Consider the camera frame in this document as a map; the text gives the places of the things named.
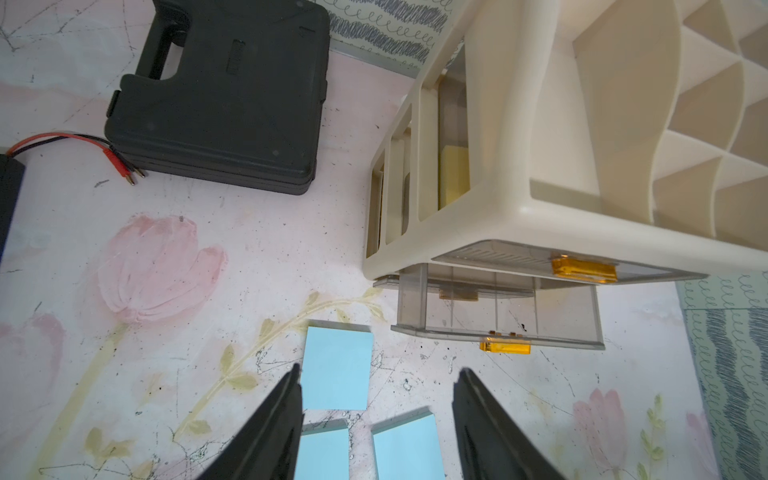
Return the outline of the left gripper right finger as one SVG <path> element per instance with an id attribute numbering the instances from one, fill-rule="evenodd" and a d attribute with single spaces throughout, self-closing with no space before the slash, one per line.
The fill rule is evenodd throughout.
<path id="1" fill-rule="evenodd" d="M 454 384 L 452 407 L 465 479 L 563 477 L 469 368 Z"/>

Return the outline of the yellow sticky note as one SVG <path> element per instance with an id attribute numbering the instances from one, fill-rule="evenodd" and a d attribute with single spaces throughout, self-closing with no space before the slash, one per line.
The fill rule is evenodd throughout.
<path id="1" fill-rule="evenodd" d="M 469 189 L 469 150 L 446 145 L 439 158 L 439 208 L 451 204 Z"/>

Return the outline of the beige desk organizer cabinet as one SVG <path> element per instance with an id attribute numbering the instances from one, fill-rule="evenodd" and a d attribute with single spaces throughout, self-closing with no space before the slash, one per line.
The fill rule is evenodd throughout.
<path id="1" fill-rule="evenodd" d="M 553 53 L 575 58 L 609 220 L 530 193 Z M 439 208 L 439 158 L 470 189 Z M 378 279 L 483 239 L 554 241 L 560 219 L 608 256 L 709 275 L 767 267 L 763 1 L 469 1 L 450 17 L 372 162 L 363 272 Z M 466 266 L 459 268 L 476 269 Z"/>

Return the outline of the grey transparent drawer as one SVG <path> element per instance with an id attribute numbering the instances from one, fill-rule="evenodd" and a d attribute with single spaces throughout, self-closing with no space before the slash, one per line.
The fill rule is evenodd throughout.
<path id="1" fill-rule="evenodd" d="M 607 203 L 598 185 L 594 149 L 587 125 L 576 60 L 553 53 L 544 77 L 531 142 L 533 199 L 609 220 Z M 506 239 L 483 239 L 436 257 L 436 262 L 499 272 L 560 279 L 574 283 L 632 284 L 701 278 L 648 260 L 629 260 L 605 253 L 622 242 L 592 225 L 574 227 L 560 219 L 554 241 L 536 245 Z"/>

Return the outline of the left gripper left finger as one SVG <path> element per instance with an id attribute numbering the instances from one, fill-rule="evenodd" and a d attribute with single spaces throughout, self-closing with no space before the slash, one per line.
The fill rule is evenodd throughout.
<path id="1" fill-rule="evenodd" d="M 200 480 L 292 479 L 302 433 L 300 366 L 295 364 Z"/>

